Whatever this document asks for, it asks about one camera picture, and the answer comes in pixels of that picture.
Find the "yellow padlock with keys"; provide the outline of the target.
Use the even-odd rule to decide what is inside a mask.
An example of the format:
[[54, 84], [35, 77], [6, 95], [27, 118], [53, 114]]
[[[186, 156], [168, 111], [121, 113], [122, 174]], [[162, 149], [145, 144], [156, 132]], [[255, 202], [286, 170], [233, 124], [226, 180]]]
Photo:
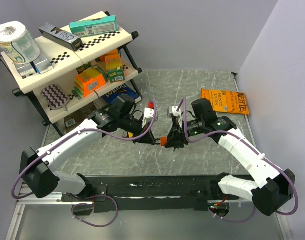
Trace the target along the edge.
[[133, 134], [131, 133], [131, 132], [123, 132], [123, 134], [122, 134], [122, 137], [123, 138], [127, 138], [127, 139], [131, 139], [131, 138], [133, 138]]

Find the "orange padlock with keys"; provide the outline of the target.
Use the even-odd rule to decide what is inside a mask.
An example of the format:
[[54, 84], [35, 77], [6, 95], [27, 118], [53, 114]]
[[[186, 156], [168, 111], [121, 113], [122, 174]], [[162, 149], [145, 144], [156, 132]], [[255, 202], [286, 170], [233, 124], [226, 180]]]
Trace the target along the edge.
[[166, 136], [156, 138], [155, 144], [164, 147], [168, 142], [168, 138]]

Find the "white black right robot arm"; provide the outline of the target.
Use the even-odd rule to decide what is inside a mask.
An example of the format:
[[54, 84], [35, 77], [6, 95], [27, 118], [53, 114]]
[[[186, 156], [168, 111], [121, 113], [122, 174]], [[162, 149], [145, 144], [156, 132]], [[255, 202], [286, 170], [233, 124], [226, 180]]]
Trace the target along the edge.
[[165, 148], [184, 148], [188, 144], [211, 138], [226, 149], [250, 174], [252, 180], [241, 179], [228, 173], [216, 176], [211, 184], [211, 195], [223, 199], [233, 195], [251, 201], [266, 216], [273, 213], [291, 216], [299, 208], [295, 175], [290, 169], [282, 170], [259, 152], [228, 117], [217, 116], [209, 100], [201, 98], [192, 104], [193, 120], [187, 120], [187, 100], [170, 106], [167, 115], [172, 119], [168, 136], [161, 138]]

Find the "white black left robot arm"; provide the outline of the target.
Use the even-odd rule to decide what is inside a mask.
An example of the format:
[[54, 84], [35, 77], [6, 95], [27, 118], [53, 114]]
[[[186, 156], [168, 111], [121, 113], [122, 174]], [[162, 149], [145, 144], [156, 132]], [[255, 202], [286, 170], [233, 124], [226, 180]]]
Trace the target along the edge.
[[136, 119], [135, 100], [126, 94], [120, 95], [111, 105], [93, 111], [79, 126], [57, 141], [39, 150], [31, 147], [21, 154], [19, 180], [23, 180], [31, 194], [42, 199], [53, 192], [73, 194], [78, 200], [86, 201], [92, 193], [91, 184], [82, 174], [69, 175], [58, 169], [83, 147], [121, 129], [132, 133], [132, 137], [121, 137], [122, 141], [143, 142], [154, 145], [151, 128], [157, 120], [157, 104], [145, 108], [142, 117]]

